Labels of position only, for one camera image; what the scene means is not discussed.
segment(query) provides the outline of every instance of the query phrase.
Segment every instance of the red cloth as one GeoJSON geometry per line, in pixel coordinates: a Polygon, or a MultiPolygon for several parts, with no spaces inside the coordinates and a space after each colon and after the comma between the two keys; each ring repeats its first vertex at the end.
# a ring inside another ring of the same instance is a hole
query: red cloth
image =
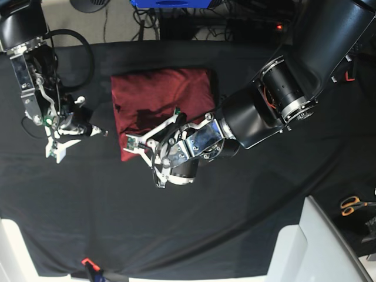
{"type": "Polygon", "coordinates": [[[144,135],[166,119],[175,108],[187,118],[214,108],[209,71],[163,69],[112,76],[112,101],[117,133],[125,162],[135,155],[123,150],[126,133],[144,135]]]}

